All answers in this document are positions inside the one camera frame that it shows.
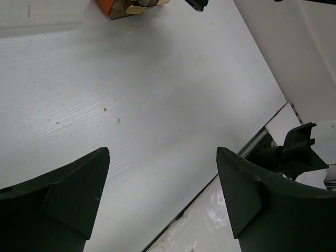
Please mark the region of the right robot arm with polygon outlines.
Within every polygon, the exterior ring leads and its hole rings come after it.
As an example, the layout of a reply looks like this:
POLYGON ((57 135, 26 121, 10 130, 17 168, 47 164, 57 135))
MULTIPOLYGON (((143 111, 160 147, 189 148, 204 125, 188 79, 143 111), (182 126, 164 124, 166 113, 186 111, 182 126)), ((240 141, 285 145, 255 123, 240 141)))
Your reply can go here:
POLYGON ((233 114, 241 106, 241 128, 264 123, 290 103, 305 122, 314 122, 312 146, 326 163, 335 163, 335 72, 330 70, 303 10, 304 1, 208 1, 200 13, 184 16, 205 49, 217 56, 217 72, 237 81, 211 80, 207 91, 233 114))

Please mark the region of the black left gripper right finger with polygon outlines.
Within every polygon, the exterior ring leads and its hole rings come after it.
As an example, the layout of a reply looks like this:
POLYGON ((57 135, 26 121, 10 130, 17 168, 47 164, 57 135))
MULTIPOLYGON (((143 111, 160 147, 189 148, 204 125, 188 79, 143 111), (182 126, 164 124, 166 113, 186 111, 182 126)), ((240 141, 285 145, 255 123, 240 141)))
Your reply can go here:
POLYGON ((242 251, 335 251, 335 192, 284 178, 224 147, 216 162, 242 251))

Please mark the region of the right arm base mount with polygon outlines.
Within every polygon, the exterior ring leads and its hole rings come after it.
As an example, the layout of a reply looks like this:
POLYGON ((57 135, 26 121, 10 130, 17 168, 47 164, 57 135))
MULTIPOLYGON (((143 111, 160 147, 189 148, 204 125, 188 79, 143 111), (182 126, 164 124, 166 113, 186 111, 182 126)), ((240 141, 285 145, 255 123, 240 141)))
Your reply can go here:
POLYGON ((246 159, 293 181, 304 172, 327 169, 329 165, 311 148, 315 144, 311 132, 316 126, 316 123, 309 122, 291 129, 283 145, 275 145, 270 133, 266 133, 246 159))

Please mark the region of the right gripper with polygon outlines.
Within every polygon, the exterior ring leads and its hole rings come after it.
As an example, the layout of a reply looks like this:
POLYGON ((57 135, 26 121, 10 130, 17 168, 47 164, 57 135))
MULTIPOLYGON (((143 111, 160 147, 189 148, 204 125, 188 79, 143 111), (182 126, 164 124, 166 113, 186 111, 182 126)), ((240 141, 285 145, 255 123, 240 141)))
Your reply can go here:
POLYGON ((194 10, 202 12, 208 5, 208 0, 185 0, 194 10))

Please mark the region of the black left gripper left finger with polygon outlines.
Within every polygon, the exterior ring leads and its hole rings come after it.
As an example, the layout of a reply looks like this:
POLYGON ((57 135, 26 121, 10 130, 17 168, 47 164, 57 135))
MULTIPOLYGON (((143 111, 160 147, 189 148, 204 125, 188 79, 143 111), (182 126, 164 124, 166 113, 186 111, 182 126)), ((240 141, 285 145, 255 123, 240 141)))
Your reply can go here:
POLYGON ((110 165, 107 147, 1 189, 1 251, 83 251, 110 165))

